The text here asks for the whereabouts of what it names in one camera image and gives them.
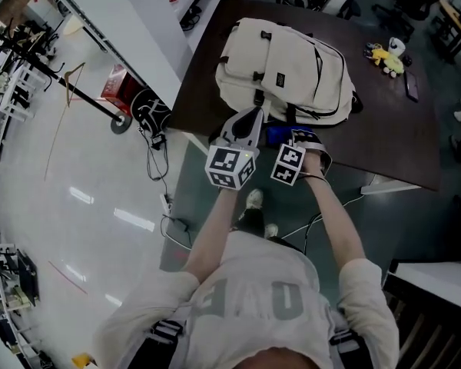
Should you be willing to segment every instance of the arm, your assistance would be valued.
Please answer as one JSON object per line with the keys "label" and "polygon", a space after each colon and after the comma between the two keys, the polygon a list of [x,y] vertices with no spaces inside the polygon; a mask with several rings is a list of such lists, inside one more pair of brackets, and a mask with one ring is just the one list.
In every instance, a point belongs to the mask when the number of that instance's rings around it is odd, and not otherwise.
{"label": "arm", "polygon": [[[306,153],[304,167],[307,173],[323,178],[320,156],[316,152]],[[343,268],[347,262],[355,258],[365,258],[359,234],[331,187],[317,178],[306,178],[306,180],[320,206],[338,268]]]}
{"label": "arm", "polygon": [[146,269],[123,304],[99,327],[94,336],[96,361],[103,369],[118,366],[157,321],[169,318],[191,299],[199,282],[220,265],[224,253],[237,191],[222,190],[200,230],[181,272]]}
{"label": "arm", "polygon": [[[307,152],[304,165],[309,174],[323,177],[318,154]],[[381,270],[365,258],[360,236],[330,186],[317,178],[307,178],[307,183],[320,206],[340,269],[339,308],[349,327],[366,341],[374,367],[395,368],[398,327],[381,288]]]}
{"label": "arm", "polygon": [[184,271],[193,274],[200,283],[221,264],[236,200],[237,191],[222,189],[194,242]]}

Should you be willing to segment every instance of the white floor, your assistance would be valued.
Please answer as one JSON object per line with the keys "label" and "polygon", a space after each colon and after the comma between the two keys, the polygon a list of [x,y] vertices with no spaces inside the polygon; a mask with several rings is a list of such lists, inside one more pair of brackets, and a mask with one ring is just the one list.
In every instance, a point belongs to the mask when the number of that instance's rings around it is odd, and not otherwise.
{"label": "white floor", "polygon": [[[113,58],[84,32],[62,36],[56,47],[53,69],[62,62],[64,70],[86,62],[78,87],[99,97]],[[135,122],[114,135],[108,117],[73,101],[45,175],[64,106],[60,85],[36,91],[35,117],[11,123],[0,164],[2,237],[38,267],[41,302],[22,312],[37,327],[26,335],[41,338],[41,348],[59,368],[72,367],[73,355],[91,352],[95,328],[121,304],[146,264],[158,268],[164,242],[159,231],[164,185],[147,176],[147,145]],[[168,141],[171,193],[187,139],[172,132]],[[163,165],[162,155],[156,157]]]}

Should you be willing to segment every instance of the white t-shirt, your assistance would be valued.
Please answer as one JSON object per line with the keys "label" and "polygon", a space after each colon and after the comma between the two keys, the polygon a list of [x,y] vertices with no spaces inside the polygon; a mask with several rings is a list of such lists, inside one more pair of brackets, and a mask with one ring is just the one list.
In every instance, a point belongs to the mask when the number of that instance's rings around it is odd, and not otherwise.
{"label": "white t-shirt", "polygon": [[[144,275],[95,335],[103,369],[121,364],[144,331],[187,302],[184,368],[231,369],[258,351],[285,347],[331,369],[335,323],[316,268],[301,253],[242,231],[229,235],[221,266],[201,285],[187,272]],[[398,329],[381,289],[381,270],[354,260],[340,272],[340,309],[363,336],[374,367],[395,368]]]}

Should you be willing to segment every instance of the shirt sleeve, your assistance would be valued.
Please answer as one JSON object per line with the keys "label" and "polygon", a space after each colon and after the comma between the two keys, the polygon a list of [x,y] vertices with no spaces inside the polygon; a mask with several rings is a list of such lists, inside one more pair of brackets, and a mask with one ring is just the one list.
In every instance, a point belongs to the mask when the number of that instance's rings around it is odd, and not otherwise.
{"label": "shirt sleeve", "polygon": [[365,258],[340,271],[340,304],[350,329],[366,341],[374,367],[395,368],[400,353],[398,327],[381,288],[381,269]]}
{"label": "shirt sleeve", "polygon": [[115,369],[134,341],[188,302],[198,286],[196,277],[188,272],[157,270],[144,276],[95,332],[93,352],[98,366]]}

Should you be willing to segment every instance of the dark wooden table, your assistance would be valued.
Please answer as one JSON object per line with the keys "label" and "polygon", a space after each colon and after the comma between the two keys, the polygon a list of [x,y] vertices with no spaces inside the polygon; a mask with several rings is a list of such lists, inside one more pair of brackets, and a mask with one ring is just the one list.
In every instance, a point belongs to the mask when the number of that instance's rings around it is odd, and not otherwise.
{"label": "dark wooden table", "polygon": [[408,45],[405,53],[413,60],[408,70],[416,76],[419,88],[416,103],[406,97],[403,77],[392,79],[363,57],[367,42],[387,45],[388,35],[303,8],[222,0],[186,72],[170,127],[208,136],[235,113],[219,95],[215,66],[226,42],[222,32],[245,17],[283,22],[313,33],[345,56],[364,110],[334,128],[315,130],[334,162],[432,190],[439,188],[438,125],[421,59]]}

